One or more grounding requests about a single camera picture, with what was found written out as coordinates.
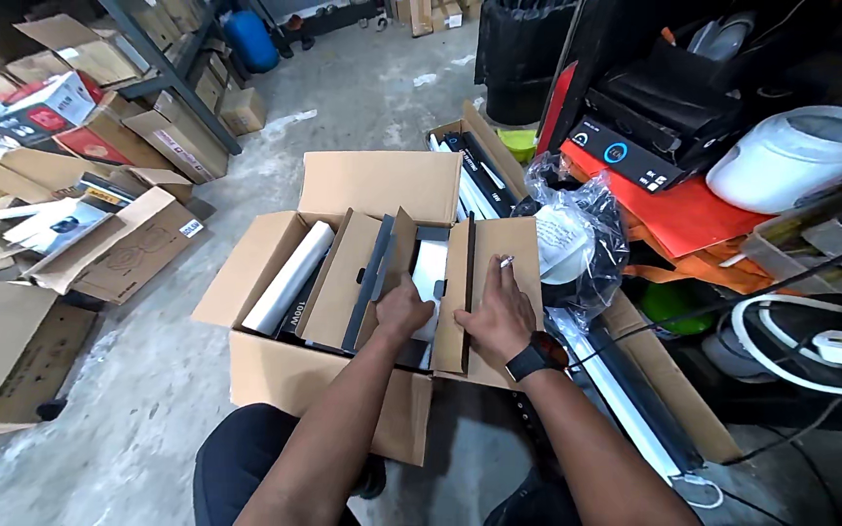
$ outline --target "black wristwatch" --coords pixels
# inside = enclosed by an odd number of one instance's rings
[[[550,334],[542,330],[532,332],[532,341],[516,357],[509,360],[505,369],[516,382],[542,369],[562,371],[567,366],[567,352]]]

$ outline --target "clear plastic bag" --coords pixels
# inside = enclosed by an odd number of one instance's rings
[[[512,216],[538,220],[544,305],[573,309],[586,327],[609,306],[622,283],[629,243],[609,191],[609,175],[604,172],[569,189],[575,181],[561,162],[559,154],[549,152],[534,158],[525,172],[530,198]],[[562,258],[562,252],[568,254]]]

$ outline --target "white plastic container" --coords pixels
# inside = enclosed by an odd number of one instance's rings
[[[710,190],[741,209],[781,213],[842,185],[842,107],[805,106],[765,119],[708,172]]]

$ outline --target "green object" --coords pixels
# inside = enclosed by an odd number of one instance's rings
[[[516,161],[526,163],[532,160],[538,148],[535,144],[535,130],[496,130],[496,133]]]
[[[649,288],[642,295],[639,306],[646,317],[653,322],[660,322],[670,317],[685,315],[701,305],[698,305],[696,298],[684,285],[684,282],[652,282],[649,283]],[[656,334],[661,338],[700,334],[713,327],[713,324],[713,313],[707,313],[698,317],[666,323],[661,326],[664,330],[656,330]]]

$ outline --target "blue container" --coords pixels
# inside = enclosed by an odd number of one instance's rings
[[[251,11],[234,12],[223,29],[251,73],[265,73],[278,66],[278,50],[258,15]]]

